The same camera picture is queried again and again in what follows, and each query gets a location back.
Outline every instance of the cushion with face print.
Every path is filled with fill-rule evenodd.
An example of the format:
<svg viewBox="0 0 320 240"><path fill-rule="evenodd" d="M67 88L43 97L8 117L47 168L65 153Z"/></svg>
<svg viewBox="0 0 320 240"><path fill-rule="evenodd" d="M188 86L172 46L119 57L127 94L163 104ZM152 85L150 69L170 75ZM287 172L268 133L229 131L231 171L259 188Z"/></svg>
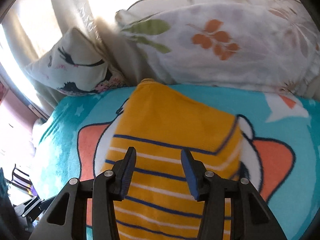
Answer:
<svg viewBox="0 0 320 240"><path fill-rule="evenodd" d="M96 94L125 86L122 74L77 28L71 28L26 71L42 84L66 95Z"/></svg>

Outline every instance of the blue fabric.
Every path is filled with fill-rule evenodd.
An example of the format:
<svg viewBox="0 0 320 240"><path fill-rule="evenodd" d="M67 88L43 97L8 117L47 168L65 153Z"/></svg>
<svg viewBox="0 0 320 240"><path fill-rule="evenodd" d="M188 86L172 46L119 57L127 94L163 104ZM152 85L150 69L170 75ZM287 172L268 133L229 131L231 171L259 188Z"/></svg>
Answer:
<svg viewBox="0 0 320 240"><path fill-rule="evenodd" d="M292 100L284 111L286 105L276 95L194 85L171 88L221 111L243 115L250 120L257 138L279 140L291 148L294 167L271 195L268 206L288 240L299 239L320 207L320 103L299 98L298 111L290 105ZM133 90L121 88L93 96L66 97L59 103L45 124L31 174L41 198L54 196L70 178L79 177L79 130L114 120L117 109Z"/></svg>

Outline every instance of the yellow object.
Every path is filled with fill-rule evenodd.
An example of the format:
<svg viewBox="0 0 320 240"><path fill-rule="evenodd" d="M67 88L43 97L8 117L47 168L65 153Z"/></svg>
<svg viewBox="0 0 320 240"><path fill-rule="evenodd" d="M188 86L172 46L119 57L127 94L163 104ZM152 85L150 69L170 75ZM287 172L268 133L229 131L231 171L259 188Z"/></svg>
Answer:
<svg viewBox="0 0 320 240"><path fill-rule="evenodd" d="M190 195L180 161L187 147L208 170L238 179L242 135L237 118L144 80L124 107L103 171L137 151L126 199L115 202L121 239L196 239L203 202ZM224 240L230 239L226 199Z"/></svg>

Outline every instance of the silver screw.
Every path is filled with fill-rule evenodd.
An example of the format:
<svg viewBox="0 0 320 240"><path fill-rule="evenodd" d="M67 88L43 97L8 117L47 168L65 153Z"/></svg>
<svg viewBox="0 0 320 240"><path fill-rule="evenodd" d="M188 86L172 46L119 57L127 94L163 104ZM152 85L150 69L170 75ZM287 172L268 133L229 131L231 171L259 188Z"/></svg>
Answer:
<svg viewBox="0 0 320 240"><path fill-rule="evenodd" d="M104 176L106 177L111 177L113 175L113 171L112 170L107 170L104 172Z"/></svg>
<svg viewBox="0 0 320 240"><path fill-rule="evenodd" d="M76 179L76 178L73 178L73 179L69 180L69 184L70 185L74 185L74 184L77 184L77 183L78 183L78 179Z"/></svg>
<svg viewBox="0 0 320 240"><path fill-rule="evenodd" d="M213 171L206 171L204 174L209 178L214 176L214 172Z"/></svg>
<svg viewBox="0 0 320 240"><path fill-rule="evenodd" d="M249 183L249 180L247 178L242 178L240 181L242 184L245 184L245 185Z"/></svg>

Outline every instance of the green leaf print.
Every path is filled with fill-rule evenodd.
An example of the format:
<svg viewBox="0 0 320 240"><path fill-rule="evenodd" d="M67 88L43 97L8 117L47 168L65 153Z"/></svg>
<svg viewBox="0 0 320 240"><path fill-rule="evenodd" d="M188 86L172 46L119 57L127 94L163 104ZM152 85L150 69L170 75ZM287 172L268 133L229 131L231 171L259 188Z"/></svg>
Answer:
<svg viewBox="0 0 320 240"><path fill-rule="evenodd" d="M157 51L161 52L162 54L166 54L171 52L171 49L169 49L167 46L160 44L160 43L156 43L154 41L150 41L148 40L146 37L143 36L132 36L131 37L136 43L141 43L141 44L145 44L145 45L149 45L154 47Z"/></svg>
<svg viewBox="0 0 320 240"><path fill-rule="evenodd" d="M143 22L133 24L127 29L123 29L124 32L147 34L147 35L158 35L166 32L170 29L170 25L160 19L151 19Z"/></svg>

